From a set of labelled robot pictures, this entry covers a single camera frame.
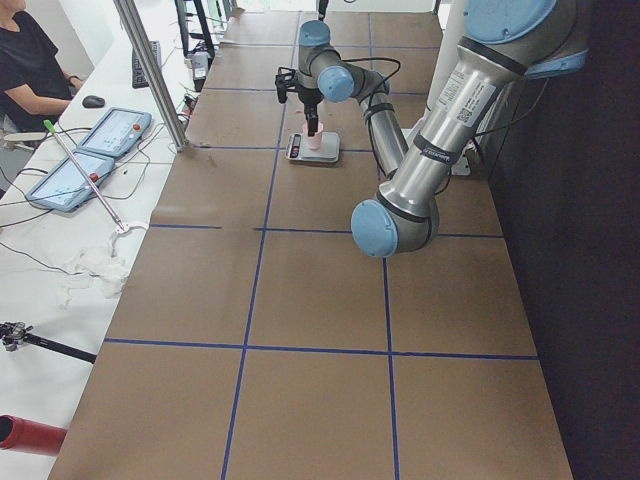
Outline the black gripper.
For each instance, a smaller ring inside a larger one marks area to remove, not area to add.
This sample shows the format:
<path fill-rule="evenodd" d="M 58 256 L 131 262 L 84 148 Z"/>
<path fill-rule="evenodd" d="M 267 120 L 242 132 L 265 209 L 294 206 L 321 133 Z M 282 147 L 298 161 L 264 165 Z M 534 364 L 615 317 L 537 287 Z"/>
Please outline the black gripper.
<path fill-rule="evenodd" d="M 317 105 L 321 103 L 321 91 L 317 88 L 298 87 L 299 100 L 304 105 L 306 119 L 306 135 L 314 137 L 318 132 L 319 116 Z"/>

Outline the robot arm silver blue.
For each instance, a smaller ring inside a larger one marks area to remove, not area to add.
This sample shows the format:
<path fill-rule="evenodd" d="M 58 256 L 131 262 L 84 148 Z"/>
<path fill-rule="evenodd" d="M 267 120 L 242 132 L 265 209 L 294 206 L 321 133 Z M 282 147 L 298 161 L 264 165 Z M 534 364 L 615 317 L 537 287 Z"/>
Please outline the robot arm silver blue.
<path fill-rule="evenodd" d="M 386 175 L 375 197 L 351 216 L 362 252 L 388 258 L 431 241 L 439 222 L 438 189 L 487 111 L 511 82 L 579 70 L 588 53 L 591 10 L 589 1 L 465 2 L 456 15 L 463 26 L 457 64 L 410 139 L 397 123 L 384 77 L 342 59 L 322 19 L 302 24 L 298 69 L 279 91 L 299 94 L 309 135 L 317 131 L 322 100 L 356 99 Z"/>

